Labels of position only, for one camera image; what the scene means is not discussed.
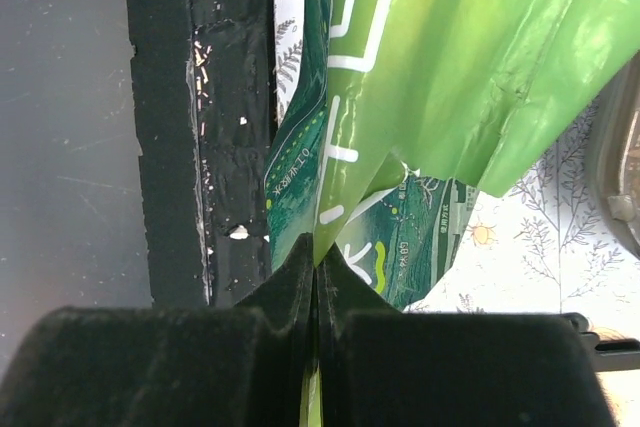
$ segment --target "fern leaf drawing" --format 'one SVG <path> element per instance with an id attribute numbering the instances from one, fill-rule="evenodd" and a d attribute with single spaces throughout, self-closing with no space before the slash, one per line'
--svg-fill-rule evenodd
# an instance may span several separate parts
<path id="1" fill-rule="evenodd" d="M 278 84 L 278 95 L 284 95 L 287 92 L 287 81 L 294 83 L 294 74 L 298 73 L 300 60 L 302 59 L 302 40 L 299 40 L 293 46 L 279 54 L 276 59 L 276 83 Z"/>
<path id="2" fill-rule="evenodd" d="M 293 19 L 285 20 L 276 27 L 276 46 L 280 45 L 282 39 L 289 31 L 289 28 L 295 23 Z"/>

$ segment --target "green plastic bag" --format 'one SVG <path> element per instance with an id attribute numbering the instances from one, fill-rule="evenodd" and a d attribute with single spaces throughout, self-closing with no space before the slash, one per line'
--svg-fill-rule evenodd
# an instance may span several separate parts
<path id="1" fill-rule="evenodd" d="M 298 235 L 313 230 L 328 118 L 329 2 L 305 0 L 300 81 L 265 177 L 276 268 Z M 350 267 L 399 309 L 423 299 L 451 267 L 476 197 L 474 189 L 456 181 L 415 175 L 402 180 L 398 177 L 397 189 L 380 197 L 333 239 Z"/>
<path id="2" fill-rule="evenodd" d="M 316 261 L 408 172 L 503 195 L 640 48 L 640 0 L 332 4 Z"/>
<path id="3" fill-rule="evenodd" d="M 640 0 L 306 0 L 265 179 L 273 265 L 313 230 L 316 262 L 336 241 L 396 307 L 424 297 L 467 185 L 502 195 L 638 50 L 639 24 Z"/>

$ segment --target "plant illustration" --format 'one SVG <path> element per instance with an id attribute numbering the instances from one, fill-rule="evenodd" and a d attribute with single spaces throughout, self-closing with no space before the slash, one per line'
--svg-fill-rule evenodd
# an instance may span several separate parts
<path id="1" fill-rule="evenodd" d="M 484 309 L 477 307 L 470 294 L 458 294 L 459 304 L 456 307 L 461 314 L 484 314 Z"/>
<path id="2" fill-rule="evenodd" d="M 599 236 L 601 216 L 585 181 L 585 151 L 596 114 L 594 104 L 510 192 L 510 196 L 519 197 L 531 212 L 522 219 L 521 232 L 515 236 L 527 249 L 523 262 L 533 277 L 558 286 L 561 301 L 605 286 L 607 274 L 622 261 L 622 252 L 615 242 L 605 242 Z M 563 265 L 562 260 L 568 253 L 584 255 L 587 267 L 578 285 L 563 292 L 562 269 L 574 265 Z"/>
<path id="3" fill-rule="evenodd" d="M 287 34 L 289 28 L 293 24 L 295 24 L 295 20 L 293 19 L 285 20 L 284 22 L 278 24 L 278 26 L 276 27 L 276 47 L 280 46 L 280 44 L 282 43 L 282 39 L 284 39 L 284 36 Z"/>
<path id="4" fill-rule="evenodd" d="M 433 204 L 433 193 L 440 187 L 440 181 L 432 177 L 418 177 L 416 184 L 422 189 L 422 199 L 431 208 Z"/>
<path id="5" fill-rule="evenodd" d="M 276 41 L 276 84 L 277 84 L 277 111 L 276 117 L 278 122 L 282 122 L 284 114 L 289 108 L 291 100 L 292 87 L 295 87 L 296 78 L 302 59 L 302 40 L 294 42 L 291 46 L 284 48 L 282 43 L 285 41 L 287 34 L 295 32 L 296 23 L 294 19 L 288 19 L 277 25 L 275 31 Z"/>

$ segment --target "black wooden edge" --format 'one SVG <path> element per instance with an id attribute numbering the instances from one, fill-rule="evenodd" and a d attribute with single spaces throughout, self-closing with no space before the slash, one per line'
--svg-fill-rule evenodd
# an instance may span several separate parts
<path id="1" fill-rule="evenodd" d="M 226 307 L 271 273 L 262 178 L 276 125 L 274 8 L 190 2 L 211 303 Z"/>
<path id="2" fill-rule="evenodd" d="M 187 84 L 189 1 L 127 0 L 127 6 L 151 295 L 155 306 L 204 306 L 202 208 Z"/>

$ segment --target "gray wall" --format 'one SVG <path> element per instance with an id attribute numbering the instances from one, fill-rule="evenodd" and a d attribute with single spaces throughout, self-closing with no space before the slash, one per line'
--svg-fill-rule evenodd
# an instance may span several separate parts
<path id="1" fill-rule="evenodd" d="M 0 375 L 62 305 L 150 306 L 125 0 L 0 0 Z"/>

